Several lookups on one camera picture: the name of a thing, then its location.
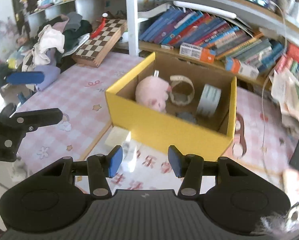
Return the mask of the white square charger block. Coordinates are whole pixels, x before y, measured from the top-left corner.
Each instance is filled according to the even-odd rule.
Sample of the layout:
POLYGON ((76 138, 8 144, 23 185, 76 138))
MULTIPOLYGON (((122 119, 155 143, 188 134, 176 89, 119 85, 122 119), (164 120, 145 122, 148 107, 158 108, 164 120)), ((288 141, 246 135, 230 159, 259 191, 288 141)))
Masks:
POLYGON ((136 168, 136 162, 137 162, 137 145, 133 142, 127 142, 125 141, 122 144, 122 150, 123 150, 123 159, 122 159, 122 169, 124 172, 132 173, 134 172, 136 168))

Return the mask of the grey toy car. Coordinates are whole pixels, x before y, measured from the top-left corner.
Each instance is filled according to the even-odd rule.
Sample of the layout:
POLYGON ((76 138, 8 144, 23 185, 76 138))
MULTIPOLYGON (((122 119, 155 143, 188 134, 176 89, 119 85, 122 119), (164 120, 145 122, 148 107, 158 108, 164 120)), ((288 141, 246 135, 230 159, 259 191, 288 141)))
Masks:
POLYGON ((186 122, 197 124, 196 117, 190 112, 178 112, 178 113, 176 113, 176 117, 180 118, 186 122))

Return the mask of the clear tape roll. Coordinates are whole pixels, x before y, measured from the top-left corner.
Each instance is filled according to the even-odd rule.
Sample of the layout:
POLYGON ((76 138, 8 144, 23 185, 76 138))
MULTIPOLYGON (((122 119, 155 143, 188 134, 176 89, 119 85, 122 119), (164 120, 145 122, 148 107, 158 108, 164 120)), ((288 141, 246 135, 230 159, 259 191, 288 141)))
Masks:
POLYGON ((206 84, 203 88, 196 113, 208 118, 212 117, 218 107, 221 93, 221 89, 206 84))

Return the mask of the pink plush pig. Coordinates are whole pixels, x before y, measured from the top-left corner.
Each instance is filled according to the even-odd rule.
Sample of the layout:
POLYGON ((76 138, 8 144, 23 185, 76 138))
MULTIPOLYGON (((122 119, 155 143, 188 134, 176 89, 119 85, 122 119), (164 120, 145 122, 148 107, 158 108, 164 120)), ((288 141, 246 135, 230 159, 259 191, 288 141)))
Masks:
POLYGON ((135 101, 157 112, 166 113, 166 101, 171 90, 171 86, 164 79, 148 76, 138 83, 135 101))

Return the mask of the beige wrist watch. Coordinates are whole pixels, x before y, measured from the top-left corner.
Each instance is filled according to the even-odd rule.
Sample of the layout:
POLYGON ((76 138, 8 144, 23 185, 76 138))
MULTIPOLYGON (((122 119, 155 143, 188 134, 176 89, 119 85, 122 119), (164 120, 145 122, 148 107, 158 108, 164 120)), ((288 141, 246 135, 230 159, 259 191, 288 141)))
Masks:
POLYGON ((171 82, 171 91, 169 93, 171 103, 176 106, 189 105, 195 95, 193 82, 183 75, 172 75, 169 79, 171 82))

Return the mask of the white plug charger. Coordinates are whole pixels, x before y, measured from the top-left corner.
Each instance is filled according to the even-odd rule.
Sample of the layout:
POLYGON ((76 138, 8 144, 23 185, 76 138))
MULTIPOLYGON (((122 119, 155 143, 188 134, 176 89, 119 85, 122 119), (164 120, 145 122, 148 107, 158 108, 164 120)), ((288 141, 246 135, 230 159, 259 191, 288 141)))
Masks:
POLYGON ((125 142, 130 142, 131 138, 131 131, 114 126, 107 136, 105 144, 110 147, 115 147, 116 145, 122 145, 125 142))

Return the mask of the pink rectangular case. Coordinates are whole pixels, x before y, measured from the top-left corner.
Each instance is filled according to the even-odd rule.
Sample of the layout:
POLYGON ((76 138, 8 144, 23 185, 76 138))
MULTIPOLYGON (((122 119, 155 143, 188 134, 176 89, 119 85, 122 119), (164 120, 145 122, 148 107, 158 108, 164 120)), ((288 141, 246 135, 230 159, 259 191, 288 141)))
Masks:
POLYGON ((155 70, 153 76, 154 76, 154 77, 158 77, 158 76, 159 76, 159 71, 158 71, 158 70, 155 70))

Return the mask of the pile of clothes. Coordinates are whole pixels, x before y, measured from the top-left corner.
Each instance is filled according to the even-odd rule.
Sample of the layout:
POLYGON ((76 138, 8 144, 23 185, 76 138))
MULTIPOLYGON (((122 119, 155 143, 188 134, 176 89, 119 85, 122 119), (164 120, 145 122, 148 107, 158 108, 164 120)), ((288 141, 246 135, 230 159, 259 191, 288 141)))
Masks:
POLYGON ((39 27, 34 45, 25 54, 23 72, 42 72, 44 80, 40 84, 27 84, 33 92, 49 87, 60 75, 57 66, 62 57, 72 55, 90 37, 92 25, 82 15, 70 12, 59 15, 39 27))

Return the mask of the yellow cardboard box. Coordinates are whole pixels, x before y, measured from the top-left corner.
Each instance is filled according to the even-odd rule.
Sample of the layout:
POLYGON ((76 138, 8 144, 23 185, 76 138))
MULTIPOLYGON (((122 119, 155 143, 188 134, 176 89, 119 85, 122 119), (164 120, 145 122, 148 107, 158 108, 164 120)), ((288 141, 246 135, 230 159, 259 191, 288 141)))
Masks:
POLYGON ((151 53, 109 87, 105 97, 113 125, 131 131, 134 140, 160 152, 167 153, 168 147, 174 145, 183 154, 196 154, 215 161, 234 139, 237 78, 206 64, 197 65, 168 54, 151 53), (188 77, 195 90, 193 101, 184 107, 168 101, 165 113, 138 104, 135 101, 136 87, 155 70, 166 81, 172 75, 188 77), (198 116, 196 124, 178 118, 176 114, 180 112, 196 113, 205 85, 221 90, 214 115, 210 118, 198 116))

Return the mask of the wooden chess board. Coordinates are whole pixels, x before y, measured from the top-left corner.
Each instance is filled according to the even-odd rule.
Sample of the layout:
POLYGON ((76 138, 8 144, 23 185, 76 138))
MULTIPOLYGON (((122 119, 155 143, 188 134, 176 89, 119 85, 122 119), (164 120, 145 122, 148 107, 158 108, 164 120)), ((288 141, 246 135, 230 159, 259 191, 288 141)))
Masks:
POLYGON ((89 38, 78 48, 72 56, 73 60, 79 64, 98 68, 126 30, 127 20, 106 20, 99 35, 89 38))

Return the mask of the pink checked tablecloth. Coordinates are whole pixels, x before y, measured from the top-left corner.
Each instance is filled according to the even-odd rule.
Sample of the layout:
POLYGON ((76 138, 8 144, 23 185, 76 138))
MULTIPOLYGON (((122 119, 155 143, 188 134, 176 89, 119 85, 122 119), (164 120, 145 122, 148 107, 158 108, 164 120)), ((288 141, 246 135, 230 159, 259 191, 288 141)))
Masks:
MULTIPOLYGON (((109 152, 105 140, 111 123, 105 90, 139 61, 137 57, 111 53, 101 68, 73 66, 20 107, 22 112, 59 108, 63 113, 59 124, 28 133, 22 141, 18 152, 30 174, 64 156, 84 160, 92 154, 109 152)), ((288 167, 295 141, 282 128, 278 110, 242 88, 237 90, 237 110, 235 139, 225 155, 272 181, 289 198, 299 197, 299 173, 288 167)), ((124 172, 121 167, 109 180, 110 188, 178 190, 181 181, 172 172, 166 153, 135 144, 134 172, 124 172)))

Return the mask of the orange white medicine box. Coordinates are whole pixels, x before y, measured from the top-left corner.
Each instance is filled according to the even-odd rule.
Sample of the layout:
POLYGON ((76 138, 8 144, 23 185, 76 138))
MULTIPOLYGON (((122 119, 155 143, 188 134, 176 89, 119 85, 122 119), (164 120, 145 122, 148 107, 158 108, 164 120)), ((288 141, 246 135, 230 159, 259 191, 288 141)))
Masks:
POLYGON ((189 43, 181 44, 179 54, 207 63, 214 63, 216 57, 215 51, 189 43))

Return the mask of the row of leaning books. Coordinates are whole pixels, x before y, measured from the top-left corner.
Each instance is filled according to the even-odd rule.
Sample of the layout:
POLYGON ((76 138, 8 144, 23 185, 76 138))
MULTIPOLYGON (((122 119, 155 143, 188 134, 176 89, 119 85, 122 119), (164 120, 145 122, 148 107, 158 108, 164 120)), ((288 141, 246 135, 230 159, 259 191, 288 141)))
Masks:
POLYGON ((164 49, 180 50, 189 43, 215 51, 214 61, 224 63, 231 57, 255 66, 259 75, 268 74, 286 53, 288 43, 270 38, 250 27, 201 10, 169 7, 151 18, 139 35, 140 41, 154 43, 164 49))

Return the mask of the white bookshelf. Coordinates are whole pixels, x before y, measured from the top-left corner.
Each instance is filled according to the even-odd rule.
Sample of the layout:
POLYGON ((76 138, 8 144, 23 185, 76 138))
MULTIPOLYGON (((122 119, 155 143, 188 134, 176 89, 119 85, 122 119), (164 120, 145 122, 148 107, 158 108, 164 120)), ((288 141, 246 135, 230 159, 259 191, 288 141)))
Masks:
MULTIPOLYGON (((68 0, 52 5, 28 15, 30 37, 35 37, 39 27, 46 21, 75 11, 83 19, 95 23, 104 12, 112 14, 127 12, 127 2, 130 0, 68 0)), ((133 0, 136 14, 132 15, 132 22, 140 24, 161 14, 169 7, 179 7, 182 10, 201 10, 237 22, 241 26, 252 30, 261 30, 271 37, 286 37, 288 41, 299 47, 299 28, 284 20, 281 16, 259 5, 245 0, 133 0)))

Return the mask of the red book box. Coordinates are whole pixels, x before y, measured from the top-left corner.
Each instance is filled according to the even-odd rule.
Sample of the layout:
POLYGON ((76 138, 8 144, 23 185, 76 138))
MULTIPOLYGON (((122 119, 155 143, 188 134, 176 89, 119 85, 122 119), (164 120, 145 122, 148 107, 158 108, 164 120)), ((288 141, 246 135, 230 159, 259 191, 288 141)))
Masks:
POLYGON ((289 43, 287 48, 287 56, 299 63, 299 47, 289 43))

